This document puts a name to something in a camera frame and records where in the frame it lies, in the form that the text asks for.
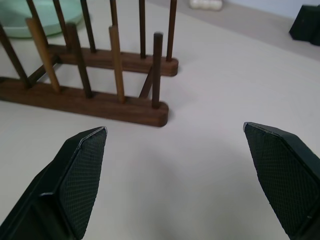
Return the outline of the dark wooden plate rack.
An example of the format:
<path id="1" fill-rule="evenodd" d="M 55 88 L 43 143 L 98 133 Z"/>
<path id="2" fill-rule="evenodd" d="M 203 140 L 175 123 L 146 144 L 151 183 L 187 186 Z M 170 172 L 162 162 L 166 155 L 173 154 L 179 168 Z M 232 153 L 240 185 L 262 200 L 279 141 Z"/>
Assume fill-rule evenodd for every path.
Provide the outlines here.
<path id="1" fill-rule="evenodd" d="M 0 24 L 0 43 L 18 78 L 0 76 L 0 100 L 98 118 L 163 127 L 169 107 L 160 100 L 161 77 L 177 75 L 179 62 L 173 57 L 177 0 L 170 0 L 166 55 L 163 34 L 153 35 L 153 54 L 146 52 L 146 0 L 138 1 L 138 53 L 122 52 L 116 0 L 109 0 L 111 26 L 110 49 L 95 44 L 87 0 L 80 1 L 89 47 L 81 47 L 77 26 L 63 14 L 60 0 L 52 0 L 65 45 L 49 44 L 35 0 L 25 0 L 30 16 L 25 19 L 42 65 L 27 75 L 4 27 Z M 87 69 L 114 72 L 114 94 L 93 91 Z"/>

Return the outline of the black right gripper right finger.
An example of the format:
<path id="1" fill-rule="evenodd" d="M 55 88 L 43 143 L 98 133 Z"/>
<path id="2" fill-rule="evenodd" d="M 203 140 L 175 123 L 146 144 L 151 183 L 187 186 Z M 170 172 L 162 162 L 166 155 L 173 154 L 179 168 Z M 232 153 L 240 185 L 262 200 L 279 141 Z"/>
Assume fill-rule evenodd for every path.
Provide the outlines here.
<path id="1" fill-rule="evenodd" d="M 320 240 L 320 158 L 295 134 L 245 122 L 259 184 L 290 240 Z"/>

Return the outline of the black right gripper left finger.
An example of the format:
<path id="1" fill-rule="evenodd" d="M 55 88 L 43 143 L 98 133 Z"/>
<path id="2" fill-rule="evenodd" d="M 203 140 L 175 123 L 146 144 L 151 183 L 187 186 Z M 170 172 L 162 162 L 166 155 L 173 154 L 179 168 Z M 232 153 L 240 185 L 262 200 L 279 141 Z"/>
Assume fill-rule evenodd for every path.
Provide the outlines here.
<path id="1" fill-rule="evenodd" d="M 0 225 L 0 240 L 83 240 L 95 204 L 108 130 L 67 139 Z"/>

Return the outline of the green plate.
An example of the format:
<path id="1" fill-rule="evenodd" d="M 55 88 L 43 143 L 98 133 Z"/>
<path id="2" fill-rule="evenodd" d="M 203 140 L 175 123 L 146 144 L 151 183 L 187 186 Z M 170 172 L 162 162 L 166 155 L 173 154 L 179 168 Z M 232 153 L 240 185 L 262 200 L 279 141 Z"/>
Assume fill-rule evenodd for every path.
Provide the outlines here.
<path id="1" fill-rule="evenodd" d="M 62 32 L 53 0 L 33 0 L 46 36 Z M 83 19 L 80 0 L 59 0 L 66 22 L 78 24 Z M 27 0 L 0 0 L 0 24 L 10 38 L 27 39 L 31 33 L 26 18 L 32 17 Z"/>

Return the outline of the black foam block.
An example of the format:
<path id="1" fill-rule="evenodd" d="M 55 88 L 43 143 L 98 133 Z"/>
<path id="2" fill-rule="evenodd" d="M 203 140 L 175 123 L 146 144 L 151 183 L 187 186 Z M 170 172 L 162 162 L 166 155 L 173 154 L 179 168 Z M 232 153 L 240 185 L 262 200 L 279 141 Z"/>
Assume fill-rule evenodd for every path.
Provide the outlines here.
<path id="1" fill-rule="evenodd" d="M 320 47 L 320 4 L 302 5 L 289 35 L 295 41 L 309 42 Z"/>

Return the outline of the white lumpy rounded object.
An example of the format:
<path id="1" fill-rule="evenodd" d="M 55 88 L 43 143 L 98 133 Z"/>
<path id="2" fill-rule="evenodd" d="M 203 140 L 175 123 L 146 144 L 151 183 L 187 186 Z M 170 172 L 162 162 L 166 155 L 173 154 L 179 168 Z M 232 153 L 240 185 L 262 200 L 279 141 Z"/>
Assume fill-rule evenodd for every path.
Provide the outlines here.
<path id="1" fill-rule="evenodd" d="M 219 11 L 223 7 L 223 0 L 189 0 L 192 9 Z"/>

